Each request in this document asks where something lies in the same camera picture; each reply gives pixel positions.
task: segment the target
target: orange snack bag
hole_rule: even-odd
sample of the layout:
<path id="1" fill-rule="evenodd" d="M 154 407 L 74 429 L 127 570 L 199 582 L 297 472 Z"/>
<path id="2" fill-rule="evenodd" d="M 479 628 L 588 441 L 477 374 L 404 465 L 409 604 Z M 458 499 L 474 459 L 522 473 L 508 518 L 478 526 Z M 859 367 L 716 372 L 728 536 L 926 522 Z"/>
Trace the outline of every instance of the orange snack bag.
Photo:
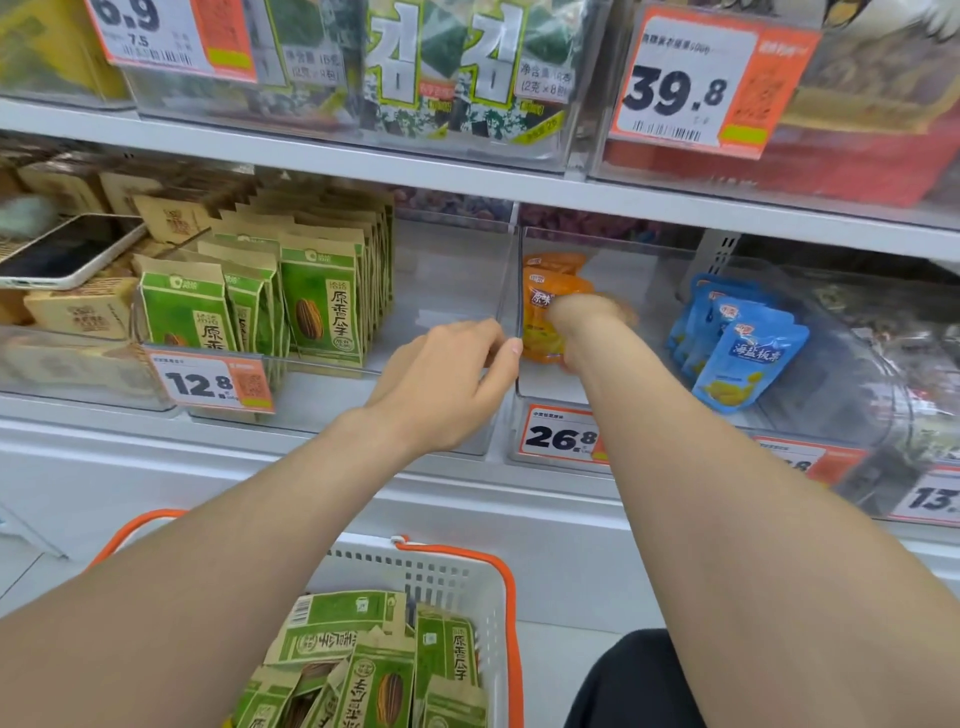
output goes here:
<path id="1" fill-rule="evenodd" d="M 546 320 L 555 296 L 593 293 L 589 280 L 542 268 L 523 269 L 523 355 L 543 364 L 559 363 L 564 340 Z"/>
<path id="2" fill-rule="evenodd" d="M 583 253 L 534 253 L 523 257 L 523 265 L 554 273 L 576 276 L 587 263 Z"/>

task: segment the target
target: black pants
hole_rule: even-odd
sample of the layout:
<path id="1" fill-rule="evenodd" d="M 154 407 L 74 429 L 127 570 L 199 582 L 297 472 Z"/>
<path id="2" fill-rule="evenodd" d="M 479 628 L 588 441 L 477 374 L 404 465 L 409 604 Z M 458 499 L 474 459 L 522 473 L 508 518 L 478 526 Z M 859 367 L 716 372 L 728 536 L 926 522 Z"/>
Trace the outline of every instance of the black pants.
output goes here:
<path id="1" fill-rule="evenodd" d="M 665 629 L 633 632 L 601 657 L 566 728 L 706 728 Z"/>

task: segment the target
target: forearm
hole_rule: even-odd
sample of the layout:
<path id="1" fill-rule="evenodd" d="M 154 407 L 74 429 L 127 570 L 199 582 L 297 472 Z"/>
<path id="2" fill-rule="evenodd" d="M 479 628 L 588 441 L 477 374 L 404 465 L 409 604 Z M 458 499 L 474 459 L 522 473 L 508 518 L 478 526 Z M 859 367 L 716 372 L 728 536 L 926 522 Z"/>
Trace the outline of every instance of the forearm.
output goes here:
<path id="1" fill-rule="evenodd" d="M 410 457 L 402 433 L 353 410 L 0 620 L 10 725 L 59 724 L 67 705 L 77 726 L 219 725 L 330 545 Z M 53 666 L 71 666 L 56 700 Z"/>
<path id="2" fill-rule="evenodd" d="M 691 397 L 625 325 L 579 335 L 612 471 L 710 728 L 946 725 L 960 708 L 948 688 L 960 608 L 946 588 Z"/>

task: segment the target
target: white floor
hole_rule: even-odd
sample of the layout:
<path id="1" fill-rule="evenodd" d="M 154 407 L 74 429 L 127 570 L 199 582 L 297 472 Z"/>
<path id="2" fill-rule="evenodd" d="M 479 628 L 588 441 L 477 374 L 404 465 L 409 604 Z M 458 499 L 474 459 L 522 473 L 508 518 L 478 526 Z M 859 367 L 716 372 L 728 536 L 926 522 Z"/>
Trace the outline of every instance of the white floor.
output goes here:
<path id="1" fill-rule="evenodd" d="M 76 576 L 83 566 L 0 536 L 0 618 Z M 580 684 L 619 639 L 610 632 L 519 622 L 527 728 L 560 728 Z"/>

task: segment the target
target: smartphone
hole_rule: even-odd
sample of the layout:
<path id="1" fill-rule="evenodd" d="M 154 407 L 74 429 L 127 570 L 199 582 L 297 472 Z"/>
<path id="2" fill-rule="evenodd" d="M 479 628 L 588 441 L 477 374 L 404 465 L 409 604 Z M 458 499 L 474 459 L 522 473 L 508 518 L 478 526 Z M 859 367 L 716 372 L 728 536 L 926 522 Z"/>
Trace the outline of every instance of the smartphone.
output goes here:
<path id="1" fill-rule="evenodd" d="M 0 288 L 76 288 L 146 234 L 139 217 L 78 215 L 0 261 Z"/>

